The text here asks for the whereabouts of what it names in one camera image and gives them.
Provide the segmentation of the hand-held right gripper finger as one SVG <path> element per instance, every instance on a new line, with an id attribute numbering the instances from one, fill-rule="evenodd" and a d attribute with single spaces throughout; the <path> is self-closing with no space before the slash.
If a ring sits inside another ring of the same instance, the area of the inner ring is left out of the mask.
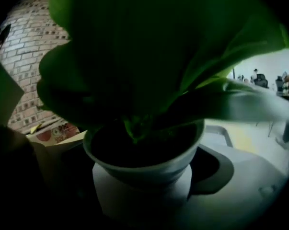
<path id="1" fill-rule="evenodd" d="M 0 126 L 0 230 L 33 230 L 47 194 L 33 146 Z"/>

